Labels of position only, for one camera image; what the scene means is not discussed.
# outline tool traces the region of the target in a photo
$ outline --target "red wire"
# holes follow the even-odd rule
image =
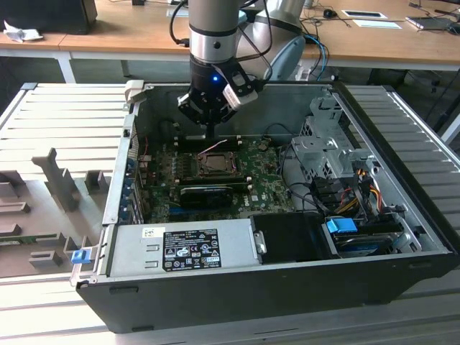
[[[149,149],[149,140],[147,139],[147,137],[145,137],[145,150],[144,150],[144,154],[142,155],[142,158],[141,158],[141,162],[144,162],[144,158],[145,158],[145,155],[147,154],[147,150]]]
[[[342,193],[340,204],[344,203],[345,193],[349,192],[350,190],[351,190],[351,188],[347,188],[346,190],[344,190],[344,192]]]

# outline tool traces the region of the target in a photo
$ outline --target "black box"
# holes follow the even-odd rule
[[[1,27],[86,35],[97,15],[94,0],[0,0]]]

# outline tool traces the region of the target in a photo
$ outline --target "green circuit board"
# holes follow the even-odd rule
[[[277,150],[265,141],[243,140],[239,150],[234,152],[239,170],[252,178],[252,189],[246,193],[234,193],[232,205],[218,210],[190,211],[180,207],[179,192],[186,186],[176,183],[171,167],[173,158],[181,155],[189,154],[177,153],[173,145],[163,145],[152,152],[155,178],[147,179],[144,185],[150,223],[244,219],[256,213],[293,211],[287,188],[278,174]]]

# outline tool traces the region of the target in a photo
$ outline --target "yellow wire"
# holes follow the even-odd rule
[[[347,210],[349,210],[351,207],[355,206],[357,203],[358,203],[358,199],[355,198],[355,199],[353,199],[352,201],[350,201],[349,203],[347,203],[345,206],[343,206],[342,208],[340,208],[339,210],[337,210],[336,212],[337,212],[337,213],[341,213],[341,212],[347,211]]]
[[[371,188],[371,192],[375,194],[375,198],[377,199],[377,209],[380,211],[379,203],[380,203],[380,192]]]

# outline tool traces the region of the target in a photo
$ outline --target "white paper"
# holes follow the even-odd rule
[[[353,19],[353,22],[359,27],[376,27],[379,29],[402,29],[402,27],[400,27],[396,23],[383,22],[381,20]]]
[[[3,30],[3,33],[13,41],[23,43],[23,41],[41,40],[43,38],[35,29],[19,29],[9,25],[5,21],[4,24],[5,30]]]

